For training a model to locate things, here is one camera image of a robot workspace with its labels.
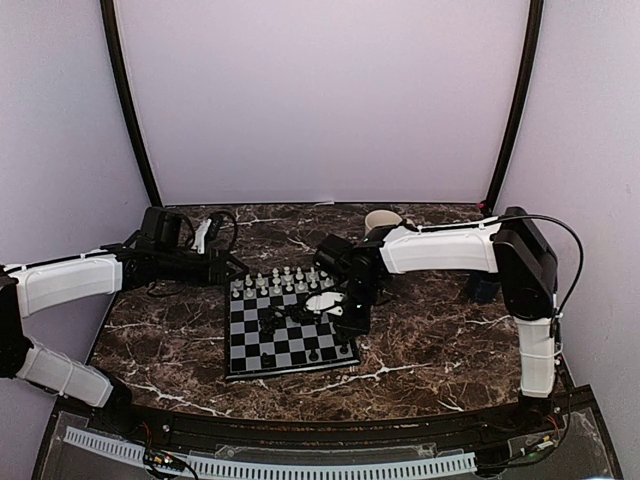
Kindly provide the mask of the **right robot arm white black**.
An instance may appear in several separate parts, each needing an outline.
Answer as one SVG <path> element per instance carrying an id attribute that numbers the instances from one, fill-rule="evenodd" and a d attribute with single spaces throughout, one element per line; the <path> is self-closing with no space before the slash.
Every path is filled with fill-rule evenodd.
<path id="1" fill-rule="evenodd" d="M 521 376 L 508 425 L 521 434 L 534 432 L 553 410 L 560 319 L 567 304 L 557 297 L 557 255 L 536 225 L 547 219 L 510 207 L 472 222 L 416 226 L 402 220 L 370 229 L 357 243 L 328 235 L 313 263 L 342 289 L 341 301 L 328 308 L 337 333 L 345 341 L 369 333 L 371 310 L 393 275 L 468 274 L 468 297 L 486 304 L 501 296 L 516 323 Z"/>

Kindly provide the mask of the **black white chessboard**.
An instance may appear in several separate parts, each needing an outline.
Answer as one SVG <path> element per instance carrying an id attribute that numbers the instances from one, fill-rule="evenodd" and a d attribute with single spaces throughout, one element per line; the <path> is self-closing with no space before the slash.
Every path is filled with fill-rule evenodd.
<path id="1" fill-rule="evenodd" d="M 303 326 L 288 320 L 286 327 L 277 329 L 272 336 L 260 332 L 258 314 L 269 306 L 304 306 L 307 299 L 318 293 L 340 292 L 330 274 L 314 267 L 307 270 L 285 267 L 275 268 L 268 275 L 246 275 L 240 279 L 239 290 L 232 289 L 232 280 L 225 292 L 226 380 L 254 380 L 360 363 L 353 339 L 349 340 L 349 355 L 341 355 L 339 334 L 333 324 L 336 315 L 321 313 L 318 325 Z M 317 361 L 309 360 L 311 349 L 317 350 Z M 274 357 L 272 368 L 261 366 L 263 353 Z"/>

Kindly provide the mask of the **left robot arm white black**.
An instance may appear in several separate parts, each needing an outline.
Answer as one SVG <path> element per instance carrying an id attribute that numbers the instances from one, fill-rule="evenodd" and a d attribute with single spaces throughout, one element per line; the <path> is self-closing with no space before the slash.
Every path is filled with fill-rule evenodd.
<path id="1" fill-rule="evenodd" d="M 146 209 L 126 241 L 60 259 L 1 269 L 1 376 L 20 379 L 100 409 L 120 436 L 141 427 L 132 393 L 114 376 L 72 360 L 29 338 L 23 320 L 86 297 L 148 287 L 158 280 L 193 286 L 225 286 L 249 273 L 231 241 L 217 249 L 220 225 L 234 217 L 216 211 L 199 226 L 162 207 Z"/>

